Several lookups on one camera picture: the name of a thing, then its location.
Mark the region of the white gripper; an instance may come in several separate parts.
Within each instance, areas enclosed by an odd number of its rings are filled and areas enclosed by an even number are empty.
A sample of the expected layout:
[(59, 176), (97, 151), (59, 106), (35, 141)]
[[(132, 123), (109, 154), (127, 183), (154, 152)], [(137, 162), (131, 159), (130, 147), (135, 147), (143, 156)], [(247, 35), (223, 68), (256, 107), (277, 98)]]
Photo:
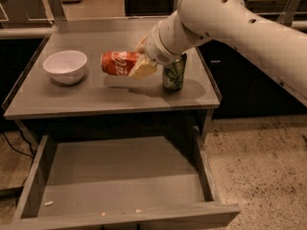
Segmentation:
[(157, 64), (168, 65), (178, 58), (178, 55), (171, 53), (163, 45), (160, 38), (161, 24), (159, 21), (137, 43), (135, 51), (140, 54), (145, 52), (146, 56), (141, 56), (131, 68), (129, 73), (131, 78), (136, 80), (146, 78), (156, 72)]

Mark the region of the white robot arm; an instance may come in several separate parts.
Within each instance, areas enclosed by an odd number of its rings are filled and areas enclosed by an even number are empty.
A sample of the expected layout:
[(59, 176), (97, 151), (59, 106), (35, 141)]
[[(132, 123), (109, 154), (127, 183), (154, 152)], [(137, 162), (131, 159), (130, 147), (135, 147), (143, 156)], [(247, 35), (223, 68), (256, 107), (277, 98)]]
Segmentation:
[(307, 34), (258, 16), (240, 0), (177, 0), (141, 39), (130, 76), (142, 79), (209, 40), (235, 49), (307, 105)]

